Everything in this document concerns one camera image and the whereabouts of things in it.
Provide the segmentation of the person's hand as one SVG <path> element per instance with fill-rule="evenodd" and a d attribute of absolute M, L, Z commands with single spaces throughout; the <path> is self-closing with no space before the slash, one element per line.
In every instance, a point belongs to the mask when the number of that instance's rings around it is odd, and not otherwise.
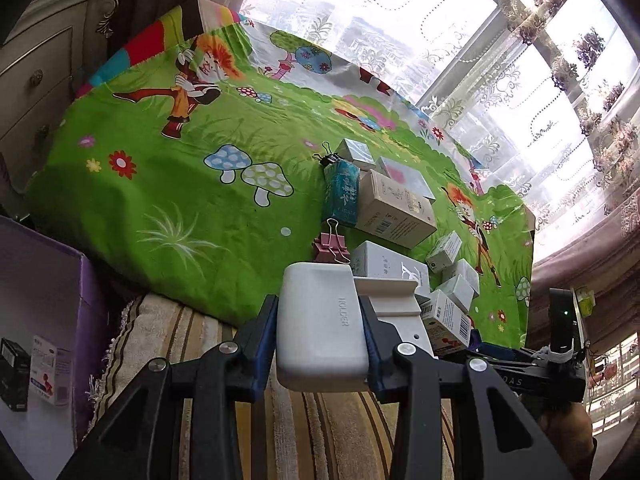
<path fill-rule="evenodd" d="M 598 442 L 592 435 L 592 421 L 581 403 L 537 418 L 538 425 L 562 458 L 574 479 L 590 479 Z"/>

